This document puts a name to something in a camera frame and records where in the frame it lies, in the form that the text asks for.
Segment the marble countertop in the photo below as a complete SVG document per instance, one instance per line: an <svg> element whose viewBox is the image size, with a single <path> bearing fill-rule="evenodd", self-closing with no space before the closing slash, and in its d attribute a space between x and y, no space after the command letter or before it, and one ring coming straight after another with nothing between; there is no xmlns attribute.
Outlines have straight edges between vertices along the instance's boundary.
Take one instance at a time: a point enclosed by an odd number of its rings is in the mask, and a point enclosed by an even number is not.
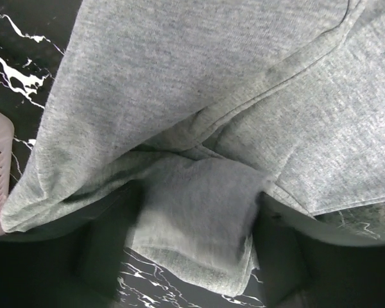
<svg viewBox="0 0 385 308"><path fill-rule="evenodd" d="M13 187L22 176L81 0L0 0L0 112L15 126ZM259 272L235 298L182 282L167 269L126 250L118 281L129 307L265 307Z"/></svg>

